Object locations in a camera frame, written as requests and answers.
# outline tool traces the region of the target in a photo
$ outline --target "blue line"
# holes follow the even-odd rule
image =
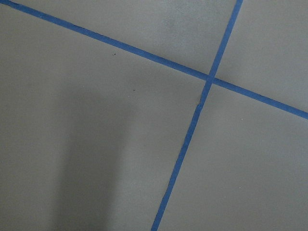
[[[208,79],[208,75],[205,74],[205,73],[202,73],[200,71],[196,71],[196,70],[194,70],[192,68],[189,68],[189,67],[186,67],[184,65],[178,64],[176,62],[170,61],[168,59],[162,58],[162,57],[160,57],[158,55],[149,53],[149,52],[144,51],[142,49],[130,46],[130,45],[126,44],[126,43],[123,43],[123,42],[120,42],[118,40],[109,38],[107,36],[98,34],[98,33],[93,32],[91,30],[79,27],[79,26],[74,25],[74,24],[72,24],[70,22],[67,22],[65,20],[53,17],[53,16],[51,16],[49,14],[46,14],[46,13],[43,13],[43,12],[40,12],[40,11],[37,11],[37,10],[34,10],[34,9],[32,9],[30,7],[27,7],[27,6],[24,6],[22,4],[17,4],[17,3],[14,3],[12,1],[9,1],[9,0],[0,0],[0,3],[8,5],[8,6],[14,8],[16,10],[25,12],[25,13],[30,14],[32,16],[35,16],[37,18],[46,20],[48,22],[57,24],[59,26],[65,27],[65,28],[70,29],[70,30],[73,30],[73,31],[78,32],[80,34],[86,35],[86,36],[88,36],[90,38],[93,38],[93,39],[96,39],[98,41],[107,43],[109,45],[118,47],[118,48],[123,49],[125,51],[128,51],[130,53],[133,53],[133,54],[139,55],[141,57],[144,57],[146,59],[152,60],[152,61],[154,61],[156,63],[159,63],[159,64],[162,64],[162,65],[171,67],[171,68],[173,68],[175,70],[184,72],[184,73],[186,73],[188,75],[197,77],[197,78],[202,79],[202,80],[207,80]]]
[[[304,112],[304,111],[299,110],[297,108],[291,107],[291,106],[286,105],[284,103],[281,103],[279,101],[273,100],[273,99],[268,98],[266,96],[257,94],[257,93],[255,93],[253,91],[250,91],[250,90],[238,87],[238,86],[236,86],[234,84],[228,83],[228,82],[223,81],[223,80],[221,80],[219,78],[215,78],[213,83],[218,85],[218,86],[221,86],[223,88],[226,88],[226,89],[232,90],[234,92],[240,93],[242,95],[248,96],[249,98],[258,100],[260,102],[266,103],[266,104],[271,105],[273,107],[277,107],[279,109],[282,109],[282,110],[284,110],[286,112],[289,112],[289,113],[292,113],[294,115],[300,116],[300,117],[302,117],[304,119],[308,119],[308,113],[307,112]]]
[[[189,147],[189,144],[190,144],[190,142],[192,140],[192,136],[193,136],[193,133],[194,133],[195,128],[197,126],[198,119],[200,117],[200,113],[201,113],[201,111],[203,109],[203,106],[205,104],[205,101],[207,99],[209,91],[211,89],[213,80],[215,79],[215,75],[216,75],[218,66],[220,64],[221,58],[222,58],[223,53],[225,51],[225,48],[227,46],[229,37],[231,35],[234,23],[235,23],[236,18],[237,18],[237,15],[238,15],[238,13],[240,11],[242,2],[243,2],[243,0],[237,0],[235,6],[233,8],[230,20],[228,22],[228,25],[226,27],[225,33],[223,35],[223,38],[221,40],[219,49],[218,49],[217,54],[215,56],[215,59],[213,61],[213,64],[212,64],[212,67],[211,67],[211,70],[210,70],[210,74],[209,74],[209,78],[208,78],[208,80],[205,83],[205,86],[204,86],[204,88],[202,90],[200,102],[197,105],[197,107],[196,107],[196,109],[194,111],[194,114],[192,116],[192,121],[191,121],[191,123],[189,125],[189,128],[188,128],[188,131],[186,133],[184,143],[183,143],[183,145],[181,147],[181,150],[180,150],[180,154],[179,154],[179,156],[177,158],[177,161],[176,161],[176,163],[174,165],[174,168],[173,168],[170,180],[169,180],[169,184],[168,184],[167,190],[165,192],[165,195],[164,195],[164,197],[163,197],[163,199],[162,199],[162,201],[160,203],[160,206],[158,208],[158,211],[156,213],[156,216],[155,216],[155,219],[154,219],[151,231],[157,231],[158,230],[159,224],[160,224],[160,222],[162,220],[162,217],[164,215],[164,212],[165,212],[166,206],[168,204],[169,198],[171,196],[174,184],[175,184],[175,182],[177,180],[177,177],[178,177],[179,172],[180,172],[180,168],[181,168],[182,163],[184,161],[184,157],[186,155],[186,152],[187,152],[187,149]]]

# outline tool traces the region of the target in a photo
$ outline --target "tiled floor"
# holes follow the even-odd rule
[[[236,1],[17,2],[209,83]],[[150,230],[205,81],[5,4],[0,230]],[[306,230],[307,10],[243,2],[217,77],[301,117],[213,85],[158,230]]]

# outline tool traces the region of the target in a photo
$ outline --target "gray floor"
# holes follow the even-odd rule
[[[235,4],[17,2],[204,73]],[[217,77],[308,111],[307,10],[245,0]],[[0,230],[150,230],[204,81],[2,4],[0,32]],[[159,230],[306,230],[307,137],[212,86]]]

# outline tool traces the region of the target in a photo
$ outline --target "blue grout line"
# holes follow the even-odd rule
[[[19,11],[22,11],[22,12],[25,12],[27,14],[33,15],[35,17],[41,18],[41,19],[46,20],[48,22],[57,24],[59,26],[63,26],[65,28],[67,28],[67,29],[70,29],[70,30],[73,30],[73,31],[78,32],[80,34],[86,35],[86,36],[88,36],[90,38],[93,38],[93,39],[96,39],[98,41],[107,43],[109,45],[118,47],[118,48],[123,49],[125,51],[128,51],[130,53],[139,55],[141,57],[147,58],[147,59],[152,60],[154,62],[157,62],[157,63],[160,63],[162,65],[168,66],[170,68],[173,68],[175,70],[181,71],[181,72],[186,73],[188,75],[197,77],[197,78],[202,79],[202,80],[208,80],[209,79],[209,75],[207,75],[205,73],[199,72],[197,70],[194,70],[194,69],[191,69],[189,67],[183,66],[181,64],[178,64],[176,62],[170,61],[168,59],[165,59],[165,58],[159,57],[157,55],[151,54],[151,53],[149,53],[147,51],[144,51],[144,50],[141,50],[139,48],[130,46],[128,44],[125,44],[123,42],[120,42],[120,41],[117,41],[115,39],[109,38],[107,36],[100,35],[100,34],[98,34],[96,32],[91,31],[91,30],[88,30],[88,29],[76,26],[76,25],[74,25],[74,24],[72,24],[70,22],[67,22],[65,20],[62,20],[62,19],[53,17],[51,15],[48,15],[48,14],[36,11],[36,10],[34,10],[32,8],[29,8],[27,6],[24,6],[24,5],[21,5],[21,4],[17,4],[17,3],[14,3],[12,1],[9,1],[9,0],[0,0],[0,3],[8,5],[8,6],[11,6],[14,9],[17,9]],[[215,68],[212,67],[211,69],[216,72],[218,67],[215,67]],[[298,115],[298,116],[300,116],[302,118],[308,119],[308,113],[305,112],[305,111],[301,111],[301,110],[296,109],[294,107],[291,107],[291,106],[289,106],[287,104],[281,103],[279,101],[272,100],[272,99],[267,98],[265,96],[261,96],[261,95],[255,93],[255,92],[252,92],[252,91],[246,90],[244,88],[238,87],[236,85],[233,85],[233,84],[228,83],[226,81],[220,80],[218,78],[214,78],[213,84],[219,85],[219,86],[221,86],[223,88],[227,88],[227,89],[232,90],[234,92],[237,92],[237,93],[240,93],[242,95],[248,96],[248,97],[250,97],[252,99],[259,100],[259,101],[261,101],[263,103],[266,103],[268,105],[271,105],[273,107],[277,107],[277,108],[282,109],[282,110],[284,110],[286,112],[289,112],[289,113],[292,113],[294,115]]]
[[[159,205],[158,211],[156,213],[156,216],[155,216],[155,219],[154,219],[151,231],[157,231],[158,230],[159,224],[160,224],[160,222],[162,220],[162,217],[164,215],[166,206],[168,204],[168,201],[169,201],[169,198],[171,196],[173,187],[174,187],[175,182],[177,180],[177,177],[179,175],[180,168],[181,168],[182,163],[184,161],[187,149],[188,149],[189,144],[190,144],[190,142],[192,140],[192,136],[193,136],[193,133],[194,133],[195,128],[197,126],[198,119],[200,117],[201,111],[203,109],[203,106],[205,104],[205,101],[207,99],[209,91],[211,89],[213,80],[215,79],[215,75],[216,75],[217,69],[219,67],[219,64],[220,64],[221,58],[223,56],[223,53],[224,53],[224,51],[226,49],[226,46],[227,46],[228,40],[230,38],[233,26],[235,24],[237,15],[238,15],[238,13],[240,11],[242,2],[243,2],[243,0],[237,0],[235,6],[233,8],[233,11],[232,11],[231,17],[229,19],[228,25],[226,27],[225,33],[224,33],[224,35],[222,37],[222,40],[221,40],[221,43],[219,45],[219,49],[218,49],[217,54],[215,56],[215,59],[213,61],[213,64],[212,64],[212,67],[211,67],[211,70],[210,70],[210,74],[209,74],[209,79],[205,83],[205,86],[204,86],[204,88],[202,90],[202,93],[201,93],[200,102],[197,105],[197,107],[196,107],[196,109],[194,111],[194,114],[192,116],[192,121],[191,121],[191,123],[189,125],[188,131],[187,131],[186,136],[185,136],[184,143],[183,143],[183,145],[181,147],[179,156],[178,156],[177,161],[176,161],[176,163],[174,165],[174,168],[173,168],[170,180],[169,180],[169,184],[168,184],[167,190],[165,192],[165,195],[163,196],[163,199],[162,199],[162,201],[161,201],[161,203]]]
[[[266,104],[271,105],[273,107],[277,107],[279,109],[282,109],[282,110],[284,110],[286,112],[289,112],[289,113],[292,113],[294,115],[300,116],[300,117],[302,117],[304,119],[308,119],[308,113],[307,112],[304,112],[304,111],[299,110],[297,108],[291,107],[291,106],[286,105],[284,103],[281,103],[279,101],[273,100],[273,99],[268,98],[266,96],[257,94],[255,92],[247,90],[245,88],[241,88],[241,87],[236,86],[234,84],[228,83],[228,82],[223,81],[223,80],[221,80],[219,78],[215,78],[213,83],[218,85],[218,86],[221,86],[223,88],[226,88],[226,89],[232,90],[234,92],[237,92],[239,94],[248,96],[249,98],[258,100],[260,102],[266,103]]]
[[[126,43],[123,43],[123,42],[120,42],[118,40],[109,38],[107,36],[104,36],[104,35],[101,35],[99,33],[93,32],[91,30],[82,28],[80,26],[77,26],[77,25],[72,24],[72,23],[70,23],[68,21],[62,20],[60,18],[56,18],[56,17],[53,17],[53,16],[51,16],[49,14],[46,14],[46,13],[34,10],[34,9],[32,9],[30,7],[27,7],[27,6],[24,6],[22,4],[17,4],[15,2],[10,1],[10,0],[0,0],[0,3],[8,5],[8,6],[14,8],[16,10],[19,10],[19,11],[22,11],[24,13],[30,14],[30,15],[35,16],[37,18],[46,20],[48,22],[57,24],[59,26],[65,27],[65,28],[70,29],[70,30],[73,30],[73,31],[78,32],[80,34],[86,35],[86,36],[88,36],[90,38],[93,38],[93,39],[96,39],[98,41],[101,41],[101,42],[107,43],[109,45],[118,47],[118,48],[123,49],[125,51],[128,51],[130,53],[139,55],[139,56],[141,56],[143,58],[152,60],[152,61],[154,61],[156,63],[159,63],[159,64],[162,64],[162,65],[171,67],[171,68],[173,68],[175,70],[184,72],[184,73],[186,73],[188,75],[197,77],[199,79],[207,80],[207,78],[208,78],[207,74],[202,73],[200,71],[197,71],[197,70],[194,70],[192,68],[186,67],[184,65],[181,65],[181,64],[176,63],[174,61],[165,59],[165,58],[160,57],[158,55],[149,53],[149,52],[144,51],[142,49],[130,46],[130,45],[126,44]]]

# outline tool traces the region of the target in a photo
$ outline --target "blue tape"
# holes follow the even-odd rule
[[[232,90],[234,92],[237,92],[239,94],[248,96],[249,98],[258,100],[260,102],[266,103],[266,104],[271,105],[273,107],[277,107],[279,109],[282,109],[282,110],[284,110],[286,112],[289,112],[289,113],[292,113],[294,115],[300,116],[300,117],[302,117],[304,119],[308,119],[308,113],[307,112],[304,112],[304,111],[299,110],[297,108],[291,107],[291,106],[289,106],[287,104],[284,104],[284,103],[281,103],[279,101],[273,100],[273,99],[268,98],[266,96],[257,94],[257,93],[255,93],[253,91],[250,91],[250,90],[238,87],[238,86],[236,86],[234,84],[228,83],[228,82],[223,81],[223,80],[221,80],[219,78],[215,78],[213,83],[218,85],[218,86],[221,86],[223,88],[226,88],[226,89]]]
[[[192,140],[192,136],[193,136],[193,133],[194,133],[195,128],[197,126],[198,119],[200,117],[200,113],[201,113],[201,111],[203,109],[203,106],[205,104],[205,101],[207,99],[209,91],[211,89],[213,80],[215,79],[215,75],[216,75],[218,66],[220,64],[221,58],[222,58],[223,53],[225,51],[225,48],[227,46],[229,37],[231,35],[233,26],[235,24],[237,15],[238,15],[238,13],[240,11],[242,2],[243,2],[243,0],[237,0],[235,6],[233,8],[230,20],[228,22],[228,25],[227,25],[225,33],[224,33],[224,35],[222,37],[219,49],[218,49],[217,54],[215,56],[215,59],[213,61],[213,64],[212,64],[212,67],[211,67],[211,70],[210,70],[210,74],[209,74],[209,78],[208,78],[208,80],[205,83],[205,86],[204,86],[204,88],[202,90],[202,93],[201,93],[200,102],[197,105],[197,107],[196,107],[196,109],[194,111],[194,114],[192,116],[192,121],[191,121],[191,123],[189,125],[189,128],[188,128],[188,131],[186,133],[184,143],[183,143],[183,145],[181,147],[181,150],[180,150],[180,154],[179,154],[179,156],[177,158],[177,161],[176,161],[176,163],[174,165],[174,168],[173,168],[170,180],[169,180],[169,184],[168,184],[167,190],[165,192],[165,195],[164,195],[164,197],[163,197],[163,199],[162,199],[162,201],[160,203],[160,206],[158,208],[158,211],[156,213],[156,217],[154,219],[151,231],[157,231],[158,230],[159,224],[160,224],[161,219],[162,219],[162,217],[164,215],[164,212],[165,212],[166,206],[168,204],[169,198],[171,196],[174,184],[175,184],[175,182],[177,180],[177,177],[178,177],[179,172],[180,172],[180,168],[181,168],[182,163],[184,161],[184,157],[186,155],[186,152],[187,152],[187,149],[189,147],[189,144],[190,144],[190,142]]]
[[[130,46],[130,45],[126,44],[126,43],[123,43],[123,42],[120,42],[118,40],[109,38],[107,36],[98,34],[98,33],[93,32],[91,30],[79,27],[79,26],[74,25],[74,24],[72,24],[70,22],[67,22],[65,20],[53,17],[53,16],[51,16],[49,14],[46,14],[46,13],[43,13],[43,12],[40,12],[40,11],[37,11],[37,10],[34,10],[34,9],[32,9],[30,7],[27,7],[27,6],[24,6],[22,4],[17,4],[17,3],[14,3],[12,1],[9,1],[9,0],[0,0],[0,3],[8,5],[8,6],[14,8],[16,10],[25,12],[25,13],[30,14],[32,16],[35,16],[37,18],[46,20],[48,22],[57,24],[59,26],[65,27],[65,28],[70,29],[70,30],[73,30],[73,31],[78,32],[80,34],[86,35],[86,36],[88,36],[90,38],[93,38],[93,39],[96,39],[98,41],[101,41],[101,42],[107,43],[109,45],[118,47],[118,48],[123,49],[125,51],[128,51],[130,53],[139,55],[139,56],[141,56],[143,58],[152,60],[152,61],[154,61],[156,63],[159,63],[159,64],[162,64],[162,65],[171,67],[171,68],[173,68],[175,70],[181,71],[183,73],[186,73],[188,75],[197,77],[199,79],[207,80],[207,78],[208,78],[207,74],[202,73],[200,71],[196,71],[196,70],[191,69],[189,67],[186,67],[184,65],[181,65],[181,64],[178,64],[176,62],[170,61],[168,59],[162,58],[162,57],[160,57],[158,55],[155,55],[155,54],[149,53],[147,51],[144,51],[142,49]]]

